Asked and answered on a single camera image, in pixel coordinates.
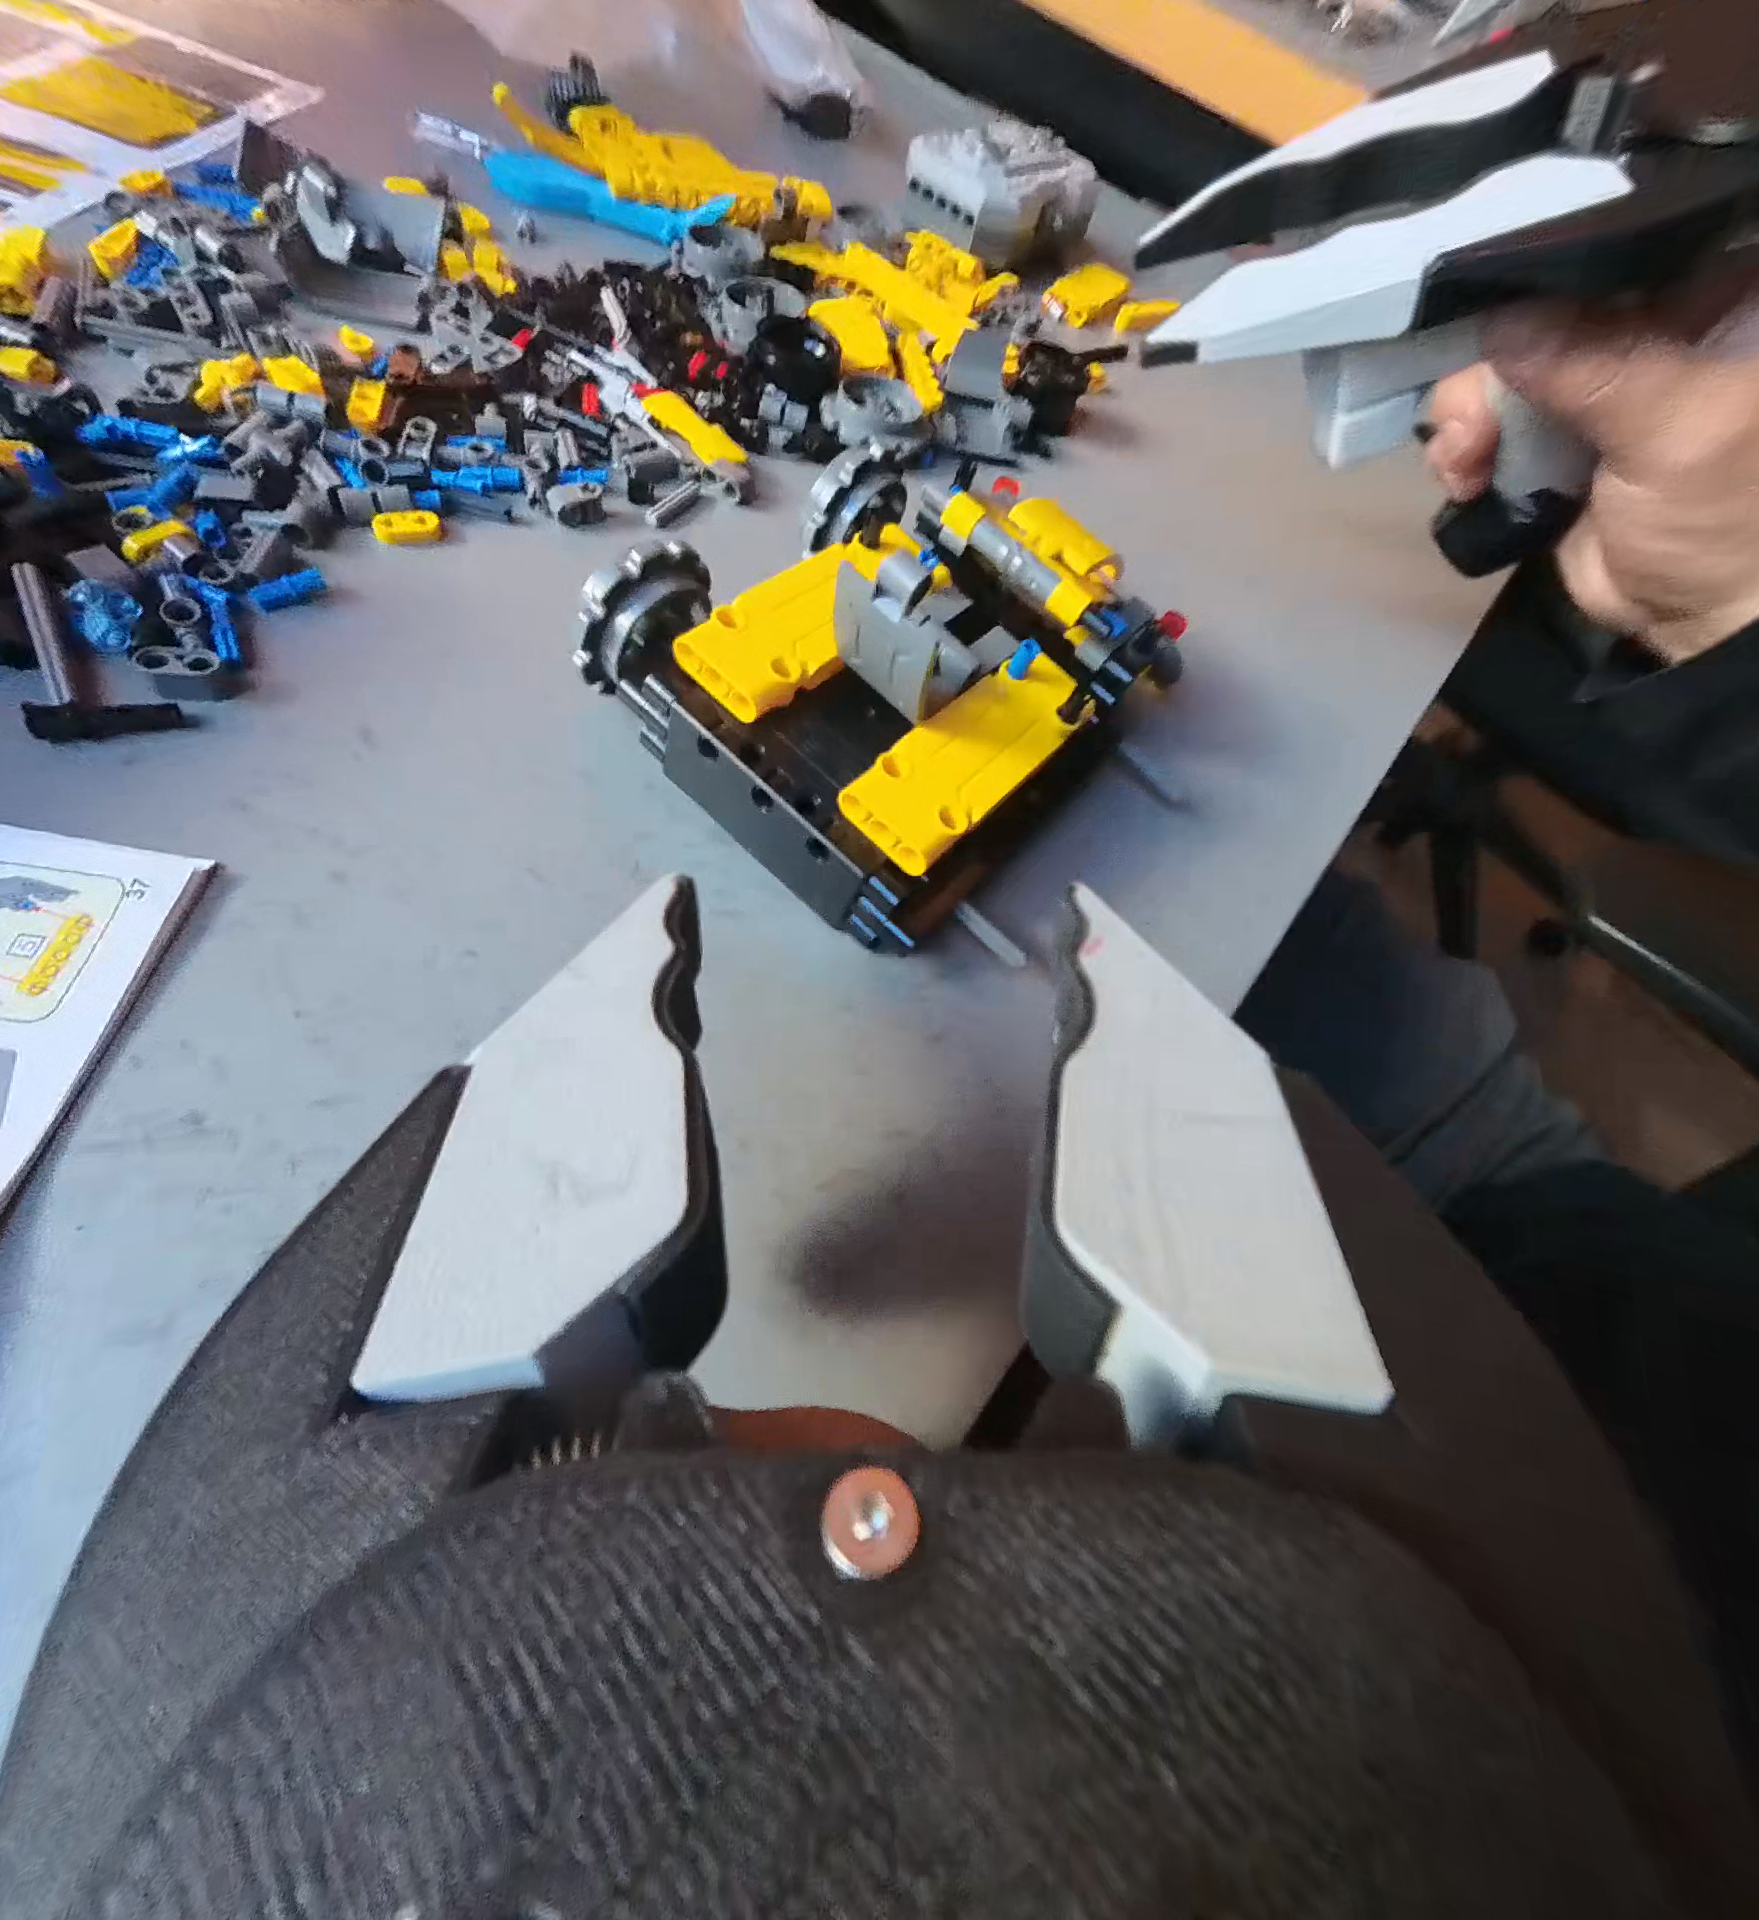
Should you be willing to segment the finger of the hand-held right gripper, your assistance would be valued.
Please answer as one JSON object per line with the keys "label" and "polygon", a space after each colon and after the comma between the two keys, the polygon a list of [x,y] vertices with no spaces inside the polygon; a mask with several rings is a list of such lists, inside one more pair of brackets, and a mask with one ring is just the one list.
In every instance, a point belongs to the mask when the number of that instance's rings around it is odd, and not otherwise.
{"label": "finger of the hand-held right gripper", "polygon": [[1232,266],[1154,329],[1139,360],[1297,355],[1318,458],[1329,467],[1372,461],[1411,439],[1436,381],[1483,356],[1477,323],[1418,318],[1440,257],[1585,214],[1630,190],[1611,159],[1513,160],[1443,201]]}
{"label": "finger of the hand-held right gripper", "polygon": [[1198,190],[1139,266],[1213,254],[1322,269],[1464,269],[1618,210],[1618,160],[1576,148],[1580,87],[1548,55],[1494,61],[1352,109]]}

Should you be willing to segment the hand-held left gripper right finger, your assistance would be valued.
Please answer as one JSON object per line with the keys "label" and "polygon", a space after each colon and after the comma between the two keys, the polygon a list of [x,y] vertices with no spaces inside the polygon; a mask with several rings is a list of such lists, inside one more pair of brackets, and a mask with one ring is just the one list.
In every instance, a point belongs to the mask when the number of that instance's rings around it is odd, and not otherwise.
{"label": "hand-held left gripper right finger", "polygon": [[1229,1402],[1361,1419],[1394,1381],[1279,1070],[1093,890],[1067,890],[1019,1320],[1132,1445],[1203,1444]]}

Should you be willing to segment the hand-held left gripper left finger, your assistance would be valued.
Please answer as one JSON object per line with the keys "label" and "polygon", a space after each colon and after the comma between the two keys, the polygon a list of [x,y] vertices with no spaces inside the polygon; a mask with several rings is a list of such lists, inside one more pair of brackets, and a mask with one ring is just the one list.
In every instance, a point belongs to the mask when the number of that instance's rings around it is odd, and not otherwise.
{"label": "hand-held left gripper left finger", "polygon": [[356,1396],[586,1403],[700,1356],[725,1305],[700,957],[695,885],[663,877],[471,1051]]}

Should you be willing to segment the black yellow toy block vehicle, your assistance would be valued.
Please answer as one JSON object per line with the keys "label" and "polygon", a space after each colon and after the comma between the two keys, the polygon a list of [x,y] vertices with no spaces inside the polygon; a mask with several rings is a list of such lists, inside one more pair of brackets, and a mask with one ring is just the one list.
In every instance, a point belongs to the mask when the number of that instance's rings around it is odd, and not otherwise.
{"label": "black yellow toy block vehicle", "polygon": [[822,467],[802,555],[727,598],[681,540],[586,578],[581,680],[666,781],[819,920],[909,954],[953,920],[1183,669],[1187,620],[1054,498],[965,461]]}

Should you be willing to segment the pile of building block parts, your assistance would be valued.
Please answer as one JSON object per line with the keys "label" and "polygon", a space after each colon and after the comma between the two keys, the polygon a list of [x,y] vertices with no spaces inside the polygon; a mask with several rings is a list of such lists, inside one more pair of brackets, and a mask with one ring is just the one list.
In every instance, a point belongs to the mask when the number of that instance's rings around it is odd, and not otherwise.
{"label": "pile of building block parts", "polygon": [[750,499],[766,447],[1010,461],[1127,355],[1065,348],[1045,321],[1125,332],[1172,311],[1100,262],[1038,296],[1030,275],[1070,251],[992,269],[909,217],[837,210],[817,180],[651,130],[583,52],[536,112],[508,85],[491,100],[519,144],[428,114],[417,137],[732,212],[667,247],[635,237],[654,264],[536,275],[441,180],[363,193],[246,125],[230,164],[123,177],[78,280],[42,227],[0,229],[0,517],[112,529],[67,557],[58,626],[217,694],[246,669],[231,608],[323,591],[293,562],[339,524],[386,545],[434,543],[460,508],[586,526],[623,491],[655,526],[708,490]]}

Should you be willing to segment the person's right forearm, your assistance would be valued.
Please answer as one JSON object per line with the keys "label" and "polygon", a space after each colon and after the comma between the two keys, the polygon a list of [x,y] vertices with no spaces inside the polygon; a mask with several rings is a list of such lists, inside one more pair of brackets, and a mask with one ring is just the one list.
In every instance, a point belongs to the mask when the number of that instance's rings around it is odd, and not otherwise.
{"label": "person's right forearm", "polygon": [[1522,562],[1443,703],[1595,822],[1759,868],[1759,618],[1661,662],[1587,620],[1552,562]]}

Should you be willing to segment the grey desk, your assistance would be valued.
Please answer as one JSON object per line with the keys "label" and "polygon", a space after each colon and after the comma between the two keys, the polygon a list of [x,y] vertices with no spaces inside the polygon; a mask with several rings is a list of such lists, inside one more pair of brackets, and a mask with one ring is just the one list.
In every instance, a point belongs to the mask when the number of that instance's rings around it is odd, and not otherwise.
{"label": "grey desk", "polygon": [[932,1444],[1016,1347],[1047,972],[1085,881],[1219,1004],[1261,972],[1432,702],[1490,585],[1426,474],[1327,471],[1291,362],[1124,367],[1029,471],[1190,618],[1124,764],[982,895],[1030,956],[825,928],[666,781],[572,665],[583,578],[645,530],[339,540],[196,731],[46,745],[0,686],[0,825],[220,863],[0,1230],[0,1755],[99,1501],[244,1282],[439,1066],[658,877],[700,892],[700,1063],[727,1405],[862,1410]]}

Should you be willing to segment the person's right hand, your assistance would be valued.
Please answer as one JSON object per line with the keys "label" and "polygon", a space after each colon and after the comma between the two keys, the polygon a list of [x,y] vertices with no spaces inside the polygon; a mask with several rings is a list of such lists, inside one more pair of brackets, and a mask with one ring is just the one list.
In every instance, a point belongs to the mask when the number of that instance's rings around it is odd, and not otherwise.
{"label": "person's right hand", "polygon": [[1443,378],[1424,459],[1443,491],[1490,486],[1492,385],[1595,454],[1558,548],[1570,600],[1667,663],[1759,618],[1759,262],[1638,309],[1530,305],[1487,329],[1490,360]]}

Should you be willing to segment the wooden table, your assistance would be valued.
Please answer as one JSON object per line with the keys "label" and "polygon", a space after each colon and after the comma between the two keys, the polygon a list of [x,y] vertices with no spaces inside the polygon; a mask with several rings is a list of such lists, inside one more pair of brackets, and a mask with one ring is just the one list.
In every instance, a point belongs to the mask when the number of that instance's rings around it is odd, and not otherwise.
{"label": "wooden table", "polygon": [[1048,126],[1102,180],[1179,204],[1359,104],[1368,85],[1251,4],[827,1],[822,12],[969,99]]}

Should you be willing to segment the grey studded motor block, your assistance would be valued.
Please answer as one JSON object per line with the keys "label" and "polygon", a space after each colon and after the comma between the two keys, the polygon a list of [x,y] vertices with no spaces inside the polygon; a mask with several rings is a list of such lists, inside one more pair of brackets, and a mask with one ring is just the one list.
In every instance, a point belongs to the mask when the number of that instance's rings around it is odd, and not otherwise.
{"label": "grey studded motor block", "polygon": [[1022,269],[1072,251],[1100,196],[1092,160],[1056,130],[1010,117],[922,130],[906,148],[909,224],[992,269]]}

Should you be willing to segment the person's legs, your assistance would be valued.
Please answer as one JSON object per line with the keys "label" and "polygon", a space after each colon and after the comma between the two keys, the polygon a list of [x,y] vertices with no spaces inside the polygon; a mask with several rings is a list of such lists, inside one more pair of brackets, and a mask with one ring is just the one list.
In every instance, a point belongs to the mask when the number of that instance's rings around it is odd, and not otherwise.
{"label": "person's legs", "polygon": [[1670,1536],[1759,1782],[1759,1239],[1616,1164],[1497,975],[1327,868],[1239,1025],[1436,1208],[1555,1354]]}

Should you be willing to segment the black office chair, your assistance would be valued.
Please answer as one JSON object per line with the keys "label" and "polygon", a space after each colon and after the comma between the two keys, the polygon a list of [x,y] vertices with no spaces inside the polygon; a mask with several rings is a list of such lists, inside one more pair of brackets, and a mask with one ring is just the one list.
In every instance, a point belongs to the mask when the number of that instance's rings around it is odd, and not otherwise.
{"label": "black office chair", "polygon": [[1519,775],[1489,741],[1416,734],[1361,815],[1387,846],[1424,843],[1445,950],[1477,954],[1490,859],[1547,906],[1534,950],[1602,957],[1759,1080],[1759,873],[1609,829],[1581,855],[1548,851],[1506,797]]}

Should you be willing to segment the instruction booklet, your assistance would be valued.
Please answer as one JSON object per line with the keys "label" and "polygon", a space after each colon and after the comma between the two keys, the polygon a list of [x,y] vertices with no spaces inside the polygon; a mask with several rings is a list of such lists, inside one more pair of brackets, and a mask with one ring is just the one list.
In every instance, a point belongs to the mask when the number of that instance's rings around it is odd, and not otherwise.
{"label": "instruction booklet", "polygon": [[0,825],[0,1214],[217,871]]}

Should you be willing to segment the loose clear plastic bag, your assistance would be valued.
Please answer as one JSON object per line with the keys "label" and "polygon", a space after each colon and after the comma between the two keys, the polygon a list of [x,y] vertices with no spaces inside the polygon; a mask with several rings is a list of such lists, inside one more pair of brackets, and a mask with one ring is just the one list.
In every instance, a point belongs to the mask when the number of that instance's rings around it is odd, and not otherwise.
{"label": "loose clear plastic bag", "polygon": [[857,91],[871,104],[850,44],[817,1],[737,1],[742,44],[770,88]]}

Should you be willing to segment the blue plastic toy part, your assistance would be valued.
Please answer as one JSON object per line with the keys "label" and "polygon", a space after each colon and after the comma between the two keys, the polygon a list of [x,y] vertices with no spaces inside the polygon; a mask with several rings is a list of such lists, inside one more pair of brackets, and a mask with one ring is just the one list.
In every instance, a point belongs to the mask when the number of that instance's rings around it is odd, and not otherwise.
{"label": "blue plastic toy part", "polygon": [[495,191],[516,208],[608,227],[663,247],[698,227],[722,226],[735,205],[731,193],[678,210],[623,200],[602,180],[567,160],[501,144],[482,155],[482,172]]}

